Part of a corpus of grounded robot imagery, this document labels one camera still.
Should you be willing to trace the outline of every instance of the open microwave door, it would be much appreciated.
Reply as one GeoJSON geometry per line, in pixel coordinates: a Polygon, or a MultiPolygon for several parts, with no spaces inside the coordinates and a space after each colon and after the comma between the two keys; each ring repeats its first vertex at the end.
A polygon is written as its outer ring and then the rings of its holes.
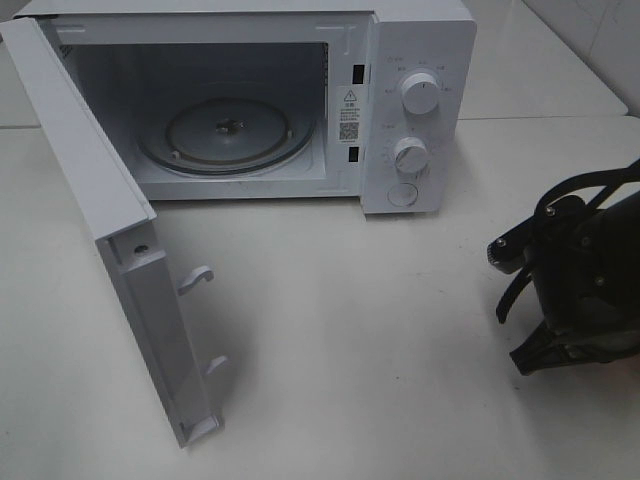
{"type": "Polygon", "coordinates": [[[221,426],[205,380],[226,357],[198,364],[178,302],[213,274],[199,267],[180,285],[174,283],[154,231],[155,212],[43,28],[22,18],[0,24],[0,33],[93,235],[178,443],[185,446],[221,426]]]}

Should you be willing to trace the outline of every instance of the power level knob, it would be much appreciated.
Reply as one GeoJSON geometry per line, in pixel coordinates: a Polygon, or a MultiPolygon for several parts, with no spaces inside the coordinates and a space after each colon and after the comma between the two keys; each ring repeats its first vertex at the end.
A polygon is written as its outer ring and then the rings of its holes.
{"type": "Polygon", "coordinates": [[[412,73],[402,82],[400,91],[404,108],[414,115],[429,113],[438,105],[440,85],[430,73],[412,73]]]}
{"type": "Polygon", "coordinates": [[[429,165],[429,151],[424,142],[416,137],[405,137],[393,149],[396,168],[399,172],[415,174],[429,165]]]}

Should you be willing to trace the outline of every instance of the warning label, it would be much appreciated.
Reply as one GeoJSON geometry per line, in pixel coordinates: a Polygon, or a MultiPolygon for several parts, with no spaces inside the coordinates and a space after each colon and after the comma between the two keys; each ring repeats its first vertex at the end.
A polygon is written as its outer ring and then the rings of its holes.
{"type": "Polygon", "coordinates": [[[362,108],[365,105],[366,86],[338,87],[336,137],[338,142],[359,145],[364,132],[362,108]]]}

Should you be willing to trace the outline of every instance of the white tile wall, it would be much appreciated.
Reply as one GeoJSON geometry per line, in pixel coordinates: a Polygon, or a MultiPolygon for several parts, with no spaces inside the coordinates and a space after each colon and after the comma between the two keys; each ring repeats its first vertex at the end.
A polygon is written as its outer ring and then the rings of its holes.
{"type": "Polygon", "coordinates": [[[9,20],[14,13],[24,7],[29,0],[0,0],[0,22],[9,20]]]}
{"type": "Polygon", "coordinates": [[[640,1],[613,0],[593,42],[589,62],[640,115],[640,1]]]}
{"type": "Polygon", "coordinates": [[[521,0],[464,2],[478,23],[478,34],[461,119],[627,112],[521,0]]]}
{"type": "Polygon", "coordinates": [[[524,1],[640,115],[640,0],[524,1]]]}

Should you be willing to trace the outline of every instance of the microwave oven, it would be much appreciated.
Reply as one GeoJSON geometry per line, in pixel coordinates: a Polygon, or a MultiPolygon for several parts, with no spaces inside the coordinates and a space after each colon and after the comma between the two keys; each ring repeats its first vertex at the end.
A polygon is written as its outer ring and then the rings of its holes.
{"type": "Polygon", "coordinates": [[[438,209],[476,26],[459,0],[33,0],[0,33],[181,446],[222,425],[149,200],[438,209]]]}

